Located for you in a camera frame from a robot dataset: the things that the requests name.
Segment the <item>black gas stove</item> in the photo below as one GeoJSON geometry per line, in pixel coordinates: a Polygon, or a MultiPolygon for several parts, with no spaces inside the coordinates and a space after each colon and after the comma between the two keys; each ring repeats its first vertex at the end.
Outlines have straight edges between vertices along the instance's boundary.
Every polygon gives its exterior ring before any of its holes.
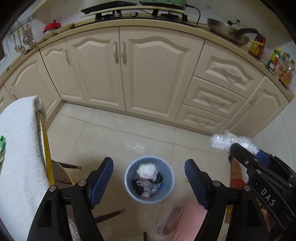
{"type": "Polygon", "coordinates": [[[174,22],[189,26],[196,26],[197,23],[189,19],[183,9],[165,8],[161,6],[126,6],[122,8],[103,9],[93,11],[81,17],[74,26],[79,27],[97,22],[123,20],[123,19],[151,19],[174,22]]]}

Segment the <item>green white wrapper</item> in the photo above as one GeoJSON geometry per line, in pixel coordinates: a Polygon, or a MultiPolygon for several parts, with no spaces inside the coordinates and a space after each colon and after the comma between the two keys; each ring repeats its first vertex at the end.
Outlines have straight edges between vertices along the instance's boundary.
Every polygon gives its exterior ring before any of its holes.
{"type": "Polygon", "coordinates": [[[4,136],[0,137],[0,163],[4,161],[4,154],[6,149],[6,139],[4,136]]]}

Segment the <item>dark soy sauce bottle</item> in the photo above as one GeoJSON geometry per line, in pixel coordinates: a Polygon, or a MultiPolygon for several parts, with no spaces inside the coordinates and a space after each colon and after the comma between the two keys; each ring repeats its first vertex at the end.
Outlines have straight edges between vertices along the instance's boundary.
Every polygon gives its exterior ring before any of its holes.
{"type": "Polygon", "coordinates": [[[249,48],[249,53],[259,59],[262,56],[265,44],[266,38],[261,34],[257,35],[256,38],[252,41],[252,44],[249,48]]]}

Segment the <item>blue plastic trash bin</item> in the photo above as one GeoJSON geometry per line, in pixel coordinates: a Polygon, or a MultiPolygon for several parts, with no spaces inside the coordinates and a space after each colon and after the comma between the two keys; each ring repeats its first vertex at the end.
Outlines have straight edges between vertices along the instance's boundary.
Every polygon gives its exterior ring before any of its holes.
{"type": "Polygon", "coordinates": [[[175,185],[171,166],[155,156],[143,156],[130,163],[125,171],[125,188],[136,201],[155,204],[165,200],[175,185]]]}

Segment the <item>pink slipper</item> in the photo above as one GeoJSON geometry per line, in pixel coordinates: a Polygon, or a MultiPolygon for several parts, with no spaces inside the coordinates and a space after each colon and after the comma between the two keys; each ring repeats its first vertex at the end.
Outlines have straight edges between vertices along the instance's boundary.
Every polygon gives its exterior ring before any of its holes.
{"type": "Polygon", "coordinates": [[[182,207],[176,207],[166,218],[166,220],[157,228],[157,233],[160,236],[167,236],[174,232],[177,227],[177,219],[182,207]]]}

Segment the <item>black induction cooktop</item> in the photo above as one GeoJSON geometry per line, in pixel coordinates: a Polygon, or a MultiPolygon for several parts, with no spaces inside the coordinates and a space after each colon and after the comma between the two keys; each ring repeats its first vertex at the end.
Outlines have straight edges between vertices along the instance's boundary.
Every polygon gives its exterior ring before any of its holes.
{"type": "Polygon", "coordinates": [[[128,1],[110,1],[103,4],[98,4],[95,6],[90,6],[88,8],[82,9],[81,12],[84,14],[89,14],[91,12],[95,11],[101,11],[105,9],[111,9],[111,8],[120,8],[120,7],[126,7],[126,6],[136,6],[137,3],[131,3],[128,1]]]}

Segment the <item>green electric cooker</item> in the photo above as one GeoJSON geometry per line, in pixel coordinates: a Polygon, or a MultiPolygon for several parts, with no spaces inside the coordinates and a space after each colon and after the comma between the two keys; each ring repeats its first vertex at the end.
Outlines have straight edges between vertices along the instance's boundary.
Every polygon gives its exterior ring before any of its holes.
{"type": "Polygon", "coordinates": [[[175,6],[178,8],[184,8],[186,6],[186,0],[141,0],[139,1],[142,5],[152,5],[152,6],[175,6]]]}

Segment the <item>clear plastic bag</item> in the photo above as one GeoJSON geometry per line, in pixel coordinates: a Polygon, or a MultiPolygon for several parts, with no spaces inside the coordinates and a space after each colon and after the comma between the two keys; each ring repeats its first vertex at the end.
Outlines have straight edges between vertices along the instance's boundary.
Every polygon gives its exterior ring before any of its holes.
{"type": "MultiPolygon", "coordinates": [[[[214,134],[211,139],[211,147],[213,149],[219,149],[227,151],[230,154],[231,146],[234,144],[238,144],[241,146],[244,150],[246,149],[248,152],[250,152],[253,155],[256,155],[260,149],[254,145],[250,138],[244,137],[244,136],[236,136],[235,134],[229,132],[226,130],[223,134],[214,134]]],[[[247,167],[250,164],[248,159],[245,161],[239,161],[238,157],[234,157],[239,163],[242,168],[242,177],[243,180],[247,180],[247,167]]]]}

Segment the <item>cardboard box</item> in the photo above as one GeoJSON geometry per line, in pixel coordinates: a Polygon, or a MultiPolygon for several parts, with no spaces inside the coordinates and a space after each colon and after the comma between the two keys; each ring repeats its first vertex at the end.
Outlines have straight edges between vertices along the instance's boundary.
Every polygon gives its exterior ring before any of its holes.
{"type": "Polygon", "coordinates": [[[235,158],[229,156],[231,164],[230,187],[241,189],[248,182],[247,169],[235,158]]]}

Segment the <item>steel wok with lid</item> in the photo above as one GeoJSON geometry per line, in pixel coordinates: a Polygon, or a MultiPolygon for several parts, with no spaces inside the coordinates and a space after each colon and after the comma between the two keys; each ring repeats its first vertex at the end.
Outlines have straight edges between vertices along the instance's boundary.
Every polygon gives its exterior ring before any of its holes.
{"type": "Polygon", "coordinates": [[[257,37],[261,36],[260,32],[254,28],[238,30],[229,24],[211,18],[207,18],[207,25],[212,32],[238,46],[244,46],[250,42],[250,38],[246,34],[256,34],[257,37]]]}

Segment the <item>white towel table cover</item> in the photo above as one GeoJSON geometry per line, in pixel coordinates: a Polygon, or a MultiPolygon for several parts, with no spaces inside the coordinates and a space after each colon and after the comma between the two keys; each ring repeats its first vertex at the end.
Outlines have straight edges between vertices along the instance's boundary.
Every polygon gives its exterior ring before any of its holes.
{"type": "Polygon", "coordinates": [[[50,186],[39,138],[38,114],[46,118],[38,96],[20,98],[1,113],[1,136],[6,139],[1,162],[1,221],[13,240],[27,240],[50,186]]]}

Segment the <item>hanging utensil rack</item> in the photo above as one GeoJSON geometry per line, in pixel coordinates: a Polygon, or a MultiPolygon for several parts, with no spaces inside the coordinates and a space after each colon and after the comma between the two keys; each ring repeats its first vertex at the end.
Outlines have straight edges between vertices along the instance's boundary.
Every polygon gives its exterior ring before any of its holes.
{"type": "Polygon", "coordinates": [[[28,51],[28,48],[30,50],[37,45],[33,36],[32,26],[30,25],[35,18],[36,16],[33,15],[22,21],[16,20],[10,28],[8,37],[13,37],[16,52],[25,54],[28,51]]]}

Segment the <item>red pot lid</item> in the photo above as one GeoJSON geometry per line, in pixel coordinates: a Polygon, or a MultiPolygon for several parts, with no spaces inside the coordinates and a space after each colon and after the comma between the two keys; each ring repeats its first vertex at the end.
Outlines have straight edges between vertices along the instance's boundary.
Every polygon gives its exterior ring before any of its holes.
{"type": "Polygon", "coordinates": [[[45,26],[43,33],[46,33],[49,30],[58,29],[60,27],[61,27],[61,24],[59,22],[56,22],[56,20],[53,20],[53,22],[45,26]]]}

